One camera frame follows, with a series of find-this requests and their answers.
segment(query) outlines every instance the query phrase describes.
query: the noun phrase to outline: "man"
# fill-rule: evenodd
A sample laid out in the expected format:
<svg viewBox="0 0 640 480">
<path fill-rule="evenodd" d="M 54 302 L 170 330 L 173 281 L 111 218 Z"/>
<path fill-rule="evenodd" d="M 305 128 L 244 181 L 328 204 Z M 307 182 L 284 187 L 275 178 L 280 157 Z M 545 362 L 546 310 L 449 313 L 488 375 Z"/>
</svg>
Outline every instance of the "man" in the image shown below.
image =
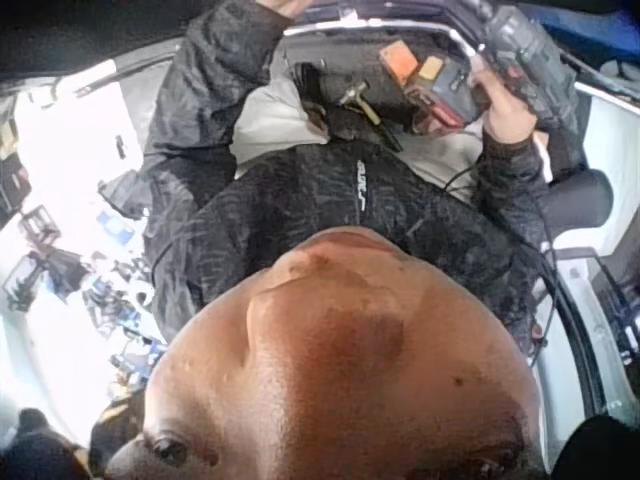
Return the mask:
<svg viewBox="0 0 640 480">
<path fill-rule="evenodd" d="M 234 124 L 310 3 L 222 2 L 164 81 L 143 175 L 171 345 L 144 434 L 107 476 L 543 475 L 525 358 L 545 239 L 536 119 L 476 74 L 492 100 L 476 208 L 358 141 L 267 153 L 234 180 Z"/>
</svg>

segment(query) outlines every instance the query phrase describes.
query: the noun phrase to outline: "hand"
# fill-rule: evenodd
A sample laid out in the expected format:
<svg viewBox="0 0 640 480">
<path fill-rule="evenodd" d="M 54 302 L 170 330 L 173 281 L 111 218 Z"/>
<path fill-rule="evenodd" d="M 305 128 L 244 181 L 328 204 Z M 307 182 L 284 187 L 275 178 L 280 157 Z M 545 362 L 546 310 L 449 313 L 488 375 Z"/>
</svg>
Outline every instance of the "hand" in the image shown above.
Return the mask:
<svg viewBox="0 0 640 480">
<path fill-rule="evenodd" d="M 491 108 L 484 128 L 493 139 L 502 144 L 520 143 L 529 138 L 538 119 L 529 112 L 527 104 L 513 96 L 504 83 L 478 56 L 472 59 L 471 83 L 482 85 L 491 100 Z"/>
<path fill-rule="evenodd" d="M 311 5 L 313 0 L 256 0 L 256 2 L 284 17 L 296 18 Z"/>
</svg>

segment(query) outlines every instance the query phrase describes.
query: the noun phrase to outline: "black jacket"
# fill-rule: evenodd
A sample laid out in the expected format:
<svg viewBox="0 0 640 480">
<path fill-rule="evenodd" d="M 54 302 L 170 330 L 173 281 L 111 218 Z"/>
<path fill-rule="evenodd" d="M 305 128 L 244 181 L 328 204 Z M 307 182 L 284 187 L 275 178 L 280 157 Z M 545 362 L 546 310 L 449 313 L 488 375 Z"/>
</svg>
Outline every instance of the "black jacket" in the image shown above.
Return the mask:
<svg viewBox="0 0 640 480">
<path fill-rule="evenodd" d="M 536 270 L 516 237 L 539 246 L 547 192 L 531 140 L 485 137 L 477 209 L 365 142 L 265 154 L 239 180 L 229 152 L 247 95 L 269 82 L 287 19 L 227 0 L 189 28 L 157 101 L 142 170 L 151 186 L 146 254 L 167 340 L 200 309 L 309 236 L 369 227 L 469 289 L 528 348 Z"/>
</svg>

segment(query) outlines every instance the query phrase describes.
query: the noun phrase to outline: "man's eye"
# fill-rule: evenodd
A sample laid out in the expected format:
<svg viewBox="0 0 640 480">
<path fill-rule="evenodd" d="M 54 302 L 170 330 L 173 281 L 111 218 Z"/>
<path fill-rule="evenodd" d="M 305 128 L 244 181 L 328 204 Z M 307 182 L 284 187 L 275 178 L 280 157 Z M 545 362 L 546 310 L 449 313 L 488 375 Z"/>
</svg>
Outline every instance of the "man's eye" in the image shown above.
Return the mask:
<svg viewBox="0 0 640 480">
<path fill-rule="evenodd" d="M 153 445 L 153 453 L 167 465 L 181 467 L 187 461 L 187 447 L 171 438 L 163 438 Z"/>
</svg>

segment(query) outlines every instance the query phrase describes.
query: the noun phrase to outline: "power drill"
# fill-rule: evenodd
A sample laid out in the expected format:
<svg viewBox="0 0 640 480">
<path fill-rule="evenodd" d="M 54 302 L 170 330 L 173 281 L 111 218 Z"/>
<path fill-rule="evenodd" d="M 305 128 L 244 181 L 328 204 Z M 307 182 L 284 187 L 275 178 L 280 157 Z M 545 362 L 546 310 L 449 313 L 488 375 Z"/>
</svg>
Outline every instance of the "power drill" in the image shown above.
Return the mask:
<svg viewBox="0 0 640 480">
<path fill-rule="evenodd" d="M 549 130 L 551 143 L 558 146 L 554 177 L 584 170 L 587 161 L 576 115 L 576 74 L 562 63 L 553 39 L 516 7 L 496 8 L 487 0 L 459 2 L 483 24 L 482 31 L 476 32 L 482 56 L 514 95 L 527 102 L 542 128 Z"/>
</svg>

